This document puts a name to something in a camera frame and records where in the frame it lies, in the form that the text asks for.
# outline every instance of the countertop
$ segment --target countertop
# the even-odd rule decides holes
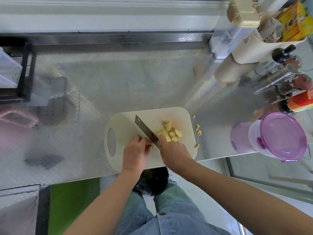
[[[206,45],[192,38],[172,43],[36,43],[34,80],[43,81],[48,90],[41,105],[14,105],[35,114],[39,123],[17,145],[0,149],[0,189],[116,174],[104,152],[104,131],[113,115],[126,111],[184,107],[202,130],[200,137],[194,132],[200,144],[196,161],[237,155],[231,128],[251,121],[261,104],[237,87],[240,71],[251,65],[242,67],[229,56],[222,73],[197,79],[194,64],[205,58]],[[237,70],[225,71],[231,65]]]

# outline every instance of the metal shaker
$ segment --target metal shaker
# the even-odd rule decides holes
[[[289,63],[283,68],[279,69],[273,74],[264,76],[260,83],[253,88],[253,94],[259,94],[268,87],[279,84],[280,82],[286,80],[287,78],[293,77],[298,73],[297,66]]]

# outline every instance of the knife blade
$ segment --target knife blade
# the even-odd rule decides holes
[[[154,145],[160,149],[161,145],[159,143],[159,138],[149,129],[148,126],[145,125],[145,123],[136,115],[135,117],[135,123],[138,125],[138,127],[147,135],[147,137],[154,143]]]

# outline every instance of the left hand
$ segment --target left hand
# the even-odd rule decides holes
[[[132,137],[124,149],[122,172],[131,171],[140,176],[151,149],[152,145],[146,137],[142,138],[140,135]]]

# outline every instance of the cutting board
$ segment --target cutting board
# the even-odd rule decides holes
[[[114,115],[105,130],[104,146],[105,153],[111,166],[117,170],[122,170],[123,150],[128,144],[131,137],[136,134],[147,137],[143,131],[135,124],[135,116],[138,117],[154,132],[164,130],[163,123],[171,121],[172,127],[182,132],[182,137],[178,138],[178,142],[184,144],[192,158],[197,155],[197,149],[194,148],[196,140],[194,136],[194,128],[191,124],[190,115],[187,110],[182,107],[171,107],[154,110],[140,110],[123,112]],[[110,129],[114,130],[116,138],[116,151],[112,157],[108,150],[108,133]],[[152,144],[152,150],[149,154],[145,169],[165,166],[160,155],[160,150]]]

